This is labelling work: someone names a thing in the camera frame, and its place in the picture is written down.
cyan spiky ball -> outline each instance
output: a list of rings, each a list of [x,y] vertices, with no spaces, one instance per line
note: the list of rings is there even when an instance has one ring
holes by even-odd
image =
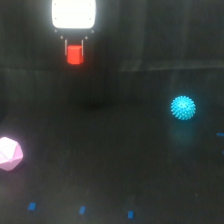
[[[171,104],[172,114],[180,120],[189,120],[195,114],[196,108],[194,101],[186,96],[175,98]]]

pink polyhedron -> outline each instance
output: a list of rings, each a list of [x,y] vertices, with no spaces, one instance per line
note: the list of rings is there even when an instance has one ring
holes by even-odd
[[[0,138],[0,168],[13,170],[23,159],[23,151],[18,142],[7,137]]]

